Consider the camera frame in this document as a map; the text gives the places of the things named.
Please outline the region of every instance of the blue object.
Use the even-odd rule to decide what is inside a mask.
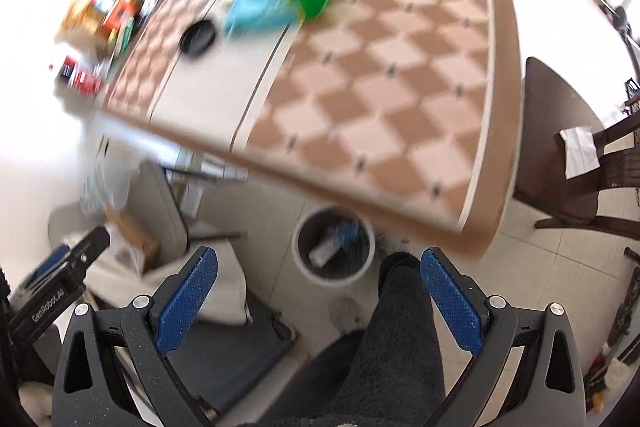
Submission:
[[[420,277],[460,349],[476,356],[482,347],[480,317],[430,248],[422,252]]]
[[[60,264],[62,260],[65,258],[66,254],[68,254],[71,249],[67,245],[60,245],[57,247],[51,255],[47,257],[40,266],[36,268],[36,271],[33,273],[33,280],[37,279],[41,275],[46,274],[51,268]]]
[[[177,349],[218,277],[218,257],[207,248],[158,317],[156,346],[162,355]]]
[[[234,0],[225,20],[228,35],[284,28],[302,20],[290,0]]]

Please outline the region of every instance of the person's leg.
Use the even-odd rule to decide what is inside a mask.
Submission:
[[[444,400],[442,357],[420,262],[407,253],[380,267],[380,301],[349,374],[321,414],[422,426]]]
[[[260,422],[318,415],[347,378],[363,335],[364,330],[353,331],[326,347],[294,378]]]

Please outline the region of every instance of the table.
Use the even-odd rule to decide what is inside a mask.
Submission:
[[[382,227],[481,256],[516,162],[511,0],[332,0],[317,20],[181,57],[220,0],[165,0],[105,110],[348,204]]]

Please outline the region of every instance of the trash can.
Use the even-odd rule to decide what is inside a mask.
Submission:
[[[348,241],[322,267],[311,263],[309,254],[339,227],[356,227]],[[373,261],[375,235],[370,222],[342,206],[323,206],[303,217],[291,238],[291,251],[298,269],[319,285],[347,286],[363,276]]]

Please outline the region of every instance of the dark brown wooden chair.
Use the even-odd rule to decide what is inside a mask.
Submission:
[[[640,147],[609,154],[604,146],[640,128],[640,112],[603,129],[591,108],[565,80],[529,57],[524,80],[524,115],[514,197],[551,216],[537,229],[586,229],[640,240],[640,223],[597,216],[598,193],[640,187]],[[564,177],[562,129],[590,126],[600,167],[570,180]]]

